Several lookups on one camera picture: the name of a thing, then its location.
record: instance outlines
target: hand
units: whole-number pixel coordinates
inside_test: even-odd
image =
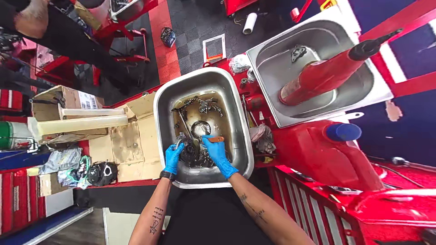
[[[208,149],[209,156],[215,162],[225,179],[228,179],[230,176],[232,176],[232,174],[238,172],[238,169],[233,167],[225,157],[224,142],[211,143],[208,138],[212,137],[214,136],[203,135],[203,144]]]
[[[165,168],[164,171],[177,174],[177,163],[179,162],[180,153],[183,151],[185,145],[181,143],[179,148],[176,149],[176,145],[170,145],[165,151]]]

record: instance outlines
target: open cardboard box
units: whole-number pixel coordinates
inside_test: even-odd
[[[38,122],[61,120],[57,105],[58,101],[55,98],[61,99],[65,103],[65,108],[67,109],[101,109],[104,105],[104,100],[102,98],[62,85],[58,85],[36,95],[33,98],[32,113],[33,117]],[[41,101],[53,102],[54,104],[41,103]],[[80,117],[83,116],[68,116],[64,119],[73,119]],[[107,134],[108,130],[106,128],[47,134],[42,135],[42,140],[39,141],[39,144],[90,140],[105,136]]]
[[[127,102],[129,124],[109,128],[109,134],[89,140],[92,162],[118,165],[118,182],[159,178],[162,171],[153,114],[155,93]]]

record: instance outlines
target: wrist watch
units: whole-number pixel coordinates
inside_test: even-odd
[[[167,171],[164,171],[164,170],[163,170],[163,171],[160,173],[159,178],[167,178],[167,179],[170,179],[170,181],[174,181],[174,180],[176,180],[176,175],[173,174],[173,173],[170,173],[170,172],[167,172]]]

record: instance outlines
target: wheel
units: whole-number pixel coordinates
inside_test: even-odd
[[[139,30],[139,32],[140,32],[142,35],[144,35],[145,37],[147,37],[147,30],[146,30],[145,28],[141,28],[141,29]]]

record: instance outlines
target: tattoo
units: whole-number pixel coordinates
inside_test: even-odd
[[[155,219],[158,219],[158,220],[162,220],[161,218],[159,218],[159,217],[157,217],[155,215],[153,215],[152,217],[155,218]]]
[[[254,208],[252,208],[250,204],[247,203],[247,195],[245,193],[242,196],[240,196],[239,199],[241,199],[242,204],[247,204],[247,206],[253,211],[253,213],[255,213],[253,217],[254,221],[257,222],[259,219],[261,219],[263,222],[265,222],[265,224],[267,224],[267,222],[263,218],[263,214],[265,213],[263,209],[261,211],[254,210]]]
[[[153,233],[153,235],[154,235],[154,233],[157,232],[156,227],[157,227],[158,224],[159,224],[159,221],[154,220],[154,221],[153,221],[153,225],[150,226],[150,233]]]
[[[239,197],[239,199],[241,199],[242,203],[245,203],[245,201],[247,201],[247,195],[244,193],[242,196]]]
[[[154,209],[156,209],[156,210],[158,210],[158,211],[161,211],[161,212],[164,211],[162,208],[159,208],[159,207],[154,207]],[[159,213],[159,212],[157,212],[157,211],[153,211],[153,213],[154,213],[154,214],[157,214],[157,215],[160,215],[160,216],[163,216],[162,213]],[[157,227],[157,225],[159,224],[159,221],[162,221],[162,218],[160,218],[160,217],[158,217],[158,216],[156,216],[156,215],[152,215],[152,217],[155,218],[155,220],[153,220],[153,225],[150,226],[150,233],[153,233],[153,235],[154,235],[154,233],[157,232],[156,227]]]

